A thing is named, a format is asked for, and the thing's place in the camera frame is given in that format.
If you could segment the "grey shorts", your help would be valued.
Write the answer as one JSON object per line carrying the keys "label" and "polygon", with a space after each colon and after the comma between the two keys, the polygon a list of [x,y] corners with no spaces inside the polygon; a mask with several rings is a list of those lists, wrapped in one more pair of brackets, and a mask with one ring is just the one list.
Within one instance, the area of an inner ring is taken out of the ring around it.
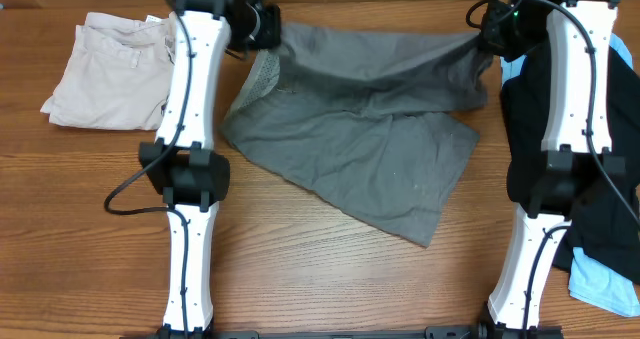
{"label": "grey shorts", "polygon": [[289,23],[256,56],[220,130],[252,163],[368,225],[428,246],[476,147],[492,57],[475,33]]}

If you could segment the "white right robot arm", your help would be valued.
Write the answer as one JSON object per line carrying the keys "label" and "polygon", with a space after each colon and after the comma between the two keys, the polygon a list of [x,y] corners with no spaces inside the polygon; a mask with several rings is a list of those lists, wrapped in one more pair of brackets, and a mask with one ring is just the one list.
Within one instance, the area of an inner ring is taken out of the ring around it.
{"label": "white right robot arm", "polygon": [[625,161],[612,153],[607,118],[610,40],[621,0],[482,0],[486,49],[512,61],[550,43],[549,113],[539,153],[515,206],[500,279],[478,325],[479,338],[559,338],[539,325],[539,304],[557,248],[576,213],[614,190]]}

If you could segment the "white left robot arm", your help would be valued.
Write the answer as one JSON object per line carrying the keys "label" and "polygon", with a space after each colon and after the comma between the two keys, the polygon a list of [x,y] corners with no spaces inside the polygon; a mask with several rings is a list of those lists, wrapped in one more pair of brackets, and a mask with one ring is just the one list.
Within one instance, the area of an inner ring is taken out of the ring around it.
{"label": "white left robot arm", "polygon": [[230,182],[214,150],[214,107],[225,55],[280,43],[278,6],[267,0],[171,0],[174,69],[163,118],[139,161],[161,195],[170,228],[169,298],[158,338],[209,338],[213,228]]}

